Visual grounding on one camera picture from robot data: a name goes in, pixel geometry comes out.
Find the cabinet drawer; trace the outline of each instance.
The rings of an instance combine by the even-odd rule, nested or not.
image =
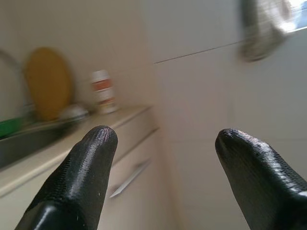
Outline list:
[[[113,166],[98,230],[177,229],[169,194],[158,170],[157,144],[155,132]],[[135,176],[134,180],[128,180],[126,189],[110,198],[131,176]]]

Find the grout line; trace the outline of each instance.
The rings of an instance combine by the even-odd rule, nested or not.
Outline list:
[[[175,59],[178,59],[178,58],[188,57],[188,56],[191,56],[191,55],[194,55],[194,54],[200,54],[200,53],[207,52],[207,51],[214,50],[214,49],[223,48],[223,47],[226,47],[226,46],[231,46],[231,45],[238,44],[238,43],[241,43],[241,41],[230,43],[230,44],[223,45],[223,46],[218,46],[218,47],[210,48],[210,49],[206,49],[206,50],[202,50],[202,51],[198,51],[198,52],[195,52],[195,53],[192,53],[192,54],[185,54],[185,55],[182,55],[182,56],[179,56],[179,57],[172,57],[170,59],[166,59],[166,60],[163,60],[163,61],[155,62],[154,65],[155,64],[160,64],[160,63],[163,63],[163,62],[166,62],[166,61],[175,60]]]

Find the faucet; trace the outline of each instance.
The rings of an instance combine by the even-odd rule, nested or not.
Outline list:
[[[16,76],[18,77],[18,81],[21,84],[22,91],[24,94],[24,106],[21,109],[22,117],[25,118],[27,122],[29,122],[29,118],[33,117],[34,104],[30,97],[28,85],[24,78],[22,65],[12,55],[10,55],[8,52],[6,52],[1,48],[0,48],[0,59],[3,59],[7,64],[9,64],[14,68],[14,71],[16,73]]]

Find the white wall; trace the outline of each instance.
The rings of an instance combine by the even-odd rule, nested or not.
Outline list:
[[[245,63],[236,2],[143,0],[189,230],[248,229],[214,149],[223,128],[268,141],[307,179],[307,31]]]
[[[25,39],[61,52],[71,65],[76,100],[94,104],[89,79],[106,69],[121,105],[154,104],[153,68],[138,0],[11,0],[7,10]]]
[[[10,53],[16,60],[24,56],[22,41],[19,39],[9,15],[0,2],[0,49]],[[0,59],[0,122],[20,115],[23,105],[20,79],[14,69]]]

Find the green object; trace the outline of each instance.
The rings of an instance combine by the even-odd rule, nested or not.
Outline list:
[[[14,118],[6,121],[0,122],[0,137],[12,134],[14,132],[17,132],[21,128],[21,119],[20,118]]]

